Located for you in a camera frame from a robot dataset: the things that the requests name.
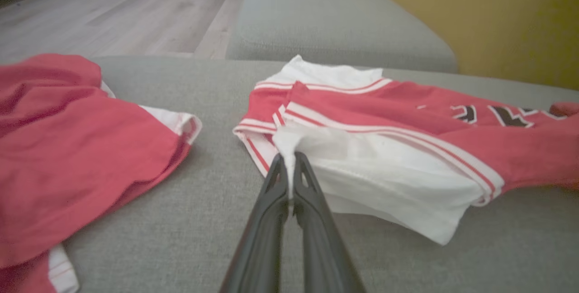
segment jersey lettering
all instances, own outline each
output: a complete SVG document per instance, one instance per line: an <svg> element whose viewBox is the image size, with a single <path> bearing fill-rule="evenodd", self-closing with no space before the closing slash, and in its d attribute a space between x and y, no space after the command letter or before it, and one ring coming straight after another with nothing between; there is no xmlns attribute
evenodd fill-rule
<svg viewBox="0 0 579 293"><path fill-rule="evenodd" d="M534 125L534 123L528 122L521 116L521 114L525 115L525 113L527 115L534 114L529 109L521 111L521 114L513 114L511 109L506 106L489 105L489 109L494 113L498 119L498 122L500 122L503 126L530 128Z"/></svg>
<svg viewBox="0 0 579 293"><path fill-rule="evenodd" d="M466 122L468 124L473 124L476 122L476 109L473 105L451 106L451 109L453 110L462 109L462 112L460 114L457 114L456 116L453 116L453 118L463 120L463 122Z"/></svg>

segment yellow wall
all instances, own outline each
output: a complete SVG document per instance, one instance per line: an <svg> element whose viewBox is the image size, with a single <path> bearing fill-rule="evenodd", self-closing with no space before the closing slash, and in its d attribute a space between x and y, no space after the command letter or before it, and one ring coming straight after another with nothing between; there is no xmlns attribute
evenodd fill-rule
<svg viewBox="0 0 579 293"><path fill-rule="evenodd" d="M454 50L461 73L579 89L579 0L394 0Z"/></svg>

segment red fabric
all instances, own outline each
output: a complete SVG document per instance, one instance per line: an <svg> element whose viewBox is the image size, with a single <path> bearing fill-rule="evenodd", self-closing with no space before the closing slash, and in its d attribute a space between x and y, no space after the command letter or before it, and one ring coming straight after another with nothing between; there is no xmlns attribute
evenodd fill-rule
<svg viewBox="0 0 579 293"><path fill-rule="evenodd" d="M158 184L190 146L100 90L96 64L0 66L0 292L52 292L46 251Z"/></svg>
<svg viewBox="0 0 579 293"><path fill-rule="evenodd" d="M279 107L290 103L342 124L395 127L450 143L496 171L504 180L503 192L540 184L579 189L579 104L555 104L550 113L412 82L392 81L355 95L311 90L296 82L291 90L252 91L244 119L272 123ZM474 114L467 116L467 106ZM295 112L288 108L285 113Z"/></svg>

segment gray fabric upholstery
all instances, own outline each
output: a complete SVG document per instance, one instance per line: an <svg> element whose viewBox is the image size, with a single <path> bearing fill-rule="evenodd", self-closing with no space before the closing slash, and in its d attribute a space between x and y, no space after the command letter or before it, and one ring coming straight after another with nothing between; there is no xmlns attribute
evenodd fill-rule
<svg viewBox="0 0 579 293"><path fill-rule="evenodd" d="M217 292L263 181L231 130L254 83L282 63L105 57L120 99L197 114L204 128L164 182L66 241L82 293ZM544 108L579 93L512 81L386 70L488 99ZM364 215L335 215L369 293L576 293L579 194L520 189L470 208L440 247ZM282 292L303 291L301 232L284 232Z"/></svg>
<svg viewBox="0 0 579 293"><path fill-rule="evenodd" d="M392 0L244 0L227 58L456 72L455 55Z"/></svg>

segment red and white striped trim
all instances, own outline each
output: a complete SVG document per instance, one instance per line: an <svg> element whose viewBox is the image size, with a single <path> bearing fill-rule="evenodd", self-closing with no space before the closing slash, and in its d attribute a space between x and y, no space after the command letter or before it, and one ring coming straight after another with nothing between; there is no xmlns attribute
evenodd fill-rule
<svg viewBox="0 0 579 293"><path fill-rule="evenodd" d="M357 126L343 124L293 102L289 103L287 108L285 108L282 117L305 126L323 126L345 130L346 132L382 134L417 143L455 165L472 180L475 180L484 192L484 197L480 201L481 205L487 204L490 200L496 198L501 193L501 188L504 185L503 178L483 161L480 161L480 159L477 159L467 151L451 143L423 134L422 132L414 132L405 128L391 126Z"/></svg>
<svg viewBox="0 0 579 293"><path fill-rule="evenodd" d="M269 166L277 154L277 149L260 132L244 132L236 127L233 133L246 145L246 149L252 157L259 172L266 176Z"/></svg>
<svg viewBox="0 0 579 293"><path fill-rule="evenodd" d="M335 87L335 86L323 85L323 84L307 83L304 85L306 85L306 87L308 87L308 89L310 89L310 90L322 90L322 91L330 91L330 92L344 93L344 94L350 94L350 95L359 95L362 93L368 93L368 92L380 89L380 88L388 85L391 82L392 82L391 79L382 78L382 79L379 79L377 81L374 81L371 84L365 85L363 87L356 87L353 89L348 89L348 88L343 88L343 87ZM259 83L257 83L255 85L254 89L255 90L258 90L258 89L290 90L290 89L292 89L294 84L295 84L295 81L292 83L276 83L273 81L260 81Z"/></svg>
<svg viewBox="0 0 579 293"><path fill-rule="evenodd" d="M233 129L233 132L240 131L259 132L262 134L275 134L277 126L275 123L263 122L252 118L245 118Z"/></svg>
<svg viewBox="0 0 579 293"><path fill-rule="evenodd" d="M280 108L277 109L277 111L272 116L275 126L277 127L285 126L285 120L284 118L281 117L284 113L285 113L285 106L281 105Z"/></svg>

